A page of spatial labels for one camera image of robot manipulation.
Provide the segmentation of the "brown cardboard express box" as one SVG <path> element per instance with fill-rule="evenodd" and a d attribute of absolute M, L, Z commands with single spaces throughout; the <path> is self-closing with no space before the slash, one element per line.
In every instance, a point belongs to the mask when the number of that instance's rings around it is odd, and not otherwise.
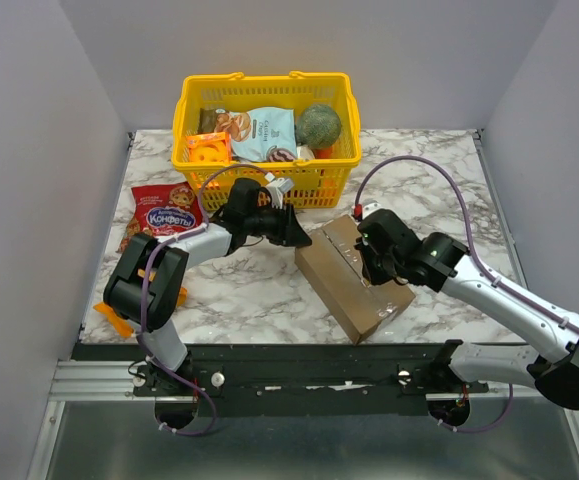
<path fill-rule="evenodd" d="M 352 217 L 343 215 L 310 233 L 312 244 L 295 250 L 295 263 L 352 344 L 367 340 L 414 301 L 407 286 L 372 286 L 362 275 Z"/>

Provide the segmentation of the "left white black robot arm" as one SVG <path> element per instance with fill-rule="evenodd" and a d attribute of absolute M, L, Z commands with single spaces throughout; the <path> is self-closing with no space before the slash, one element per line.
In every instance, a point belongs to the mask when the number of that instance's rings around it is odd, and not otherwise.
<path fill-rule="evenodd" d="M 250 178 L 236 179 L 226 203 L 195 231 L 163 241 L 134 235 L 108 280 L 104 303 L 137 328 L 138 344 L 157 369 L 156 382 L 170 395 L 197 387 L 184 365 L 188 348 L 171 320 L 186 271 L 233 254 L 250 237 L 289 248 L 312 244 L 294 206 L 284 202 L 290 179 L 266 179 L 265 186 Z"/>

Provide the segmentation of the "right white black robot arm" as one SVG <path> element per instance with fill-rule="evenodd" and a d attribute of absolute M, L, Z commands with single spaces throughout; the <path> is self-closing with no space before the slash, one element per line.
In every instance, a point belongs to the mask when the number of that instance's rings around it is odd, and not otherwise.
<path fill-rule="evenodd" d="M 547 400 L 579 410 L 579 314 L 560 308 L 478 264 L 452 237 L 419 238 L 393 211 L 373 202 L 355 209 L 364 278 L 427 287 L 458 299 L 523 339 L 522 345 L 453 342 L 429 367 L 429 379 L 449 392 L 463 381 L 493 381 L 536 389 Z"/>

